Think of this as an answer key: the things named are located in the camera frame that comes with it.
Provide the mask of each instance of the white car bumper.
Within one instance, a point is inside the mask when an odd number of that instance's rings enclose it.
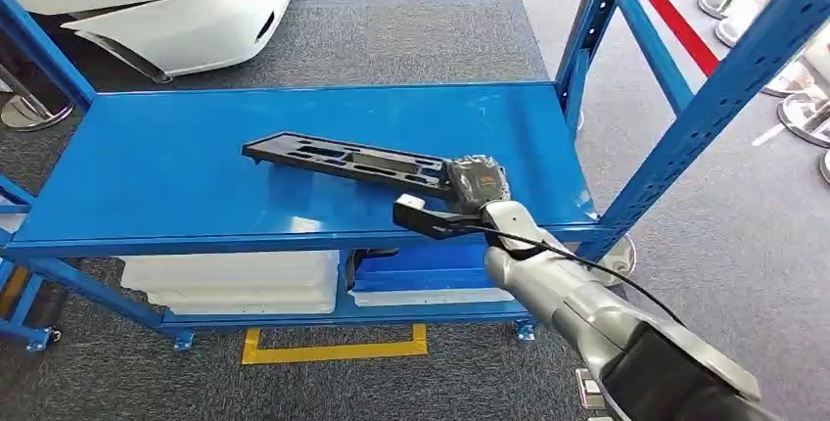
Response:
[[[289,0],[159,0],[64,24],[137,69],[176,76],[239,64],[273,35]]]

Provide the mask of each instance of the black cable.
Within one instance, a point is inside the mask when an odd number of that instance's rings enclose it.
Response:
[[[480,225],[462,225],[458,228],[464,228],[464,229],[467,229],[467,230],[477,230],[477,231],[484,232],[484,233],[493,233],[493,234],[502,236],[504,238],[509,238],[509,239],[516,240],[516,241],[519,241],[519,242],[527,243],[529,245],[534,245],[536,247],[541,247],[541,248],[543,248],[543,249],[545,249],[549,252],[553,252],[553,253],[559,255],[560,257],[566,257],[568,259],[573,259],[574,261],[577,261],[577,262],[579,262],[581,264],[584,264],[588,267],[592,267],[594,269],[599,269],[602,272],[605,272],[607,274],[611,274],[612,276],[614,276],[614,277],[620,279],[621,281],[623,281],[625,284],[628,284],[629,286],[636,289],[640,294],[642,294],[642,295],[646,296],[647,298],[649,298],[649,300],[651,302],[657,304],[657,306],[662,308],[663,311],[665,313],[667,313],[671,317],[672,320],[676,321],[678,325],[683,326],[683,327],[686,326],[685,324],[683,324],[682,320],[680,320],[680,318],[677,315],[675,315],[673,311],[671,311],[671,309],[669,308],[668,305],[660,302],[660,299],[654,297],[654,295],[652,295],[652,293],[648,292],[642,286],[640,286],[636,282],[632,281],[631,279],[623,276],[622,274],[619,274],[617,271],[615,271],[613,269],[609,269],[609,268],[603,266],[602,264],[597,264],[596,262],[593,262],[590,259],[585,259],[584,257],[578,257],[577,255],[574,255],[573,253],[566,252],[565,250],[560,250],[558,248],[554,248],[554,247],[548,245],[547,243],[545,243],[543,241],[532,240],[530,238],[521,237],[519,235],[514,235],[512,233],[502,232],[501,230],[496,230],[495,228],[482,227]]]

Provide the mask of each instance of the blue shelf frame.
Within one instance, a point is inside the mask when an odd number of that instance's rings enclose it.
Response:
[[[34,202],[32,195],[2,175],[0,175],[0,197],[11,203],[10,205],[0,205],[0,214],[27,213]],[[5,244],[9,238],[10,235],[0,234],[0,243]],[[5,287],[14,270],[15,265],[11,261],[0,258],[0,290]],[[10,312],[11,316],[4,319],[4,315],[0,315],[0,334],[25,340],[28,351],[43,351],[46,349],[54,331],[51,327],[31,328],[24,324],[42,283],[42,275],[29,273],[14,309]]]
[[[618,7],[676,118],[595,223],[582,225],[578,229],[554,230],[563,235],[560,236],[562,240],[579,241],[577,252],[589,259],[601,258],[623,237],[830,16],[830,0],[770,0],[753,26],[720,62],[701,89],[693,94],[638,0],[581,0],[553,82],[565,124],[574,138],[590,64]],[[97,94],[90,84],[15,0],[0,0],[0,27],[79,108],[88,109],[91,106]],[[0,235],[0,240],[4,242],[12,238],[8,233]],[[174,242],[174,239],[172,242],[160,239],[162,245],[171,244],[172,253],[199,253],[192,247],[178,250]],[[254,251],[256,246],[254,241],[230,251]],[[84,251],[91,252],[92,248],[75,250],[76,253]],[[215,249],[207,251],[216,253]],[[4,249],[4,254],[8,256],[8,250]],[[65,255],[56,252],[54,256]],[[158,314],[59,259],[25,254],[16,257],[32,272],[172,337],[175,347],[180,350],[191,347],[195,329],[204,328],[522,320],[527,317],[515,303],[356,307],[349,303],[343,292],[338,295],[337,309],[330,315]]]

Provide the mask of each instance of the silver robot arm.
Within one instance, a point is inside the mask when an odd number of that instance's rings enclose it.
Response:
[[[566,251],[520,203],[494,201],[481,213],[488,227]],[[752,374],[680,324],[621,299],[577,261],[509,238],[488,242],[490,279],[568,341],[618,419],[778,419],[755,405]]]

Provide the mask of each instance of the yellow tape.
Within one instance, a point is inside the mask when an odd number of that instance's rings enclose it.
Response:
[[[6,287],[0,289],[0,318],[6,316],[15,299],[21,294],[27,273],[22,267],[16,267],[12,276],[6,281]]]
[[[362,359],[369,357],[395,357],[427,353],[427,325],[412,325],[412,341],[400,343],[372,343],[366,345],[324,346],[318,348],[292,348],[286,350],[259,348],[259,328],[250,328],[245,334],[242,363],[281,364],[285,362],[309,362],[313,360]]]

